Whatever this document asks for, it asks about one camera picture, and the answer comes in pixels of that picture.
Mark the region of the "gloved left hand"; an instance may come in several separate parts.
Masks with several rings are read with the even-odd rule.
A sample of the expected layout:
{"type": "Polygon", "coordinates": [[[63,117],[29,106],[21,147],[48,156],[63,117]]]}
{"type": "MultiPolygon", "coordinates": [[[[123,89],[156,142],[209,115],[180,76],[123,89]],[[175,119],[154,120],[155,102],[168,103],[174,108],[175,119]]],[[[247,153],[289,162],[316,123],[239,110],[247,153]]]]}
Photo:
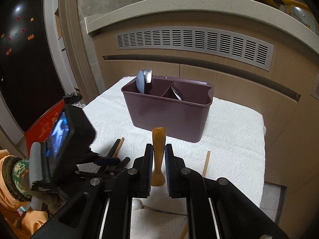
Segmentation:
{"type": "Polygon", "coordinates": [[[44,193],[32,191],[29,184],[29,160],[21,159],[13,155],[7,155],[2,159],[2,176],[5,188],[9,195],[19,203],[30,202],[34,197],[48,206],[48,211],[55,214],[65,201],[56,193],[44,193]]]}

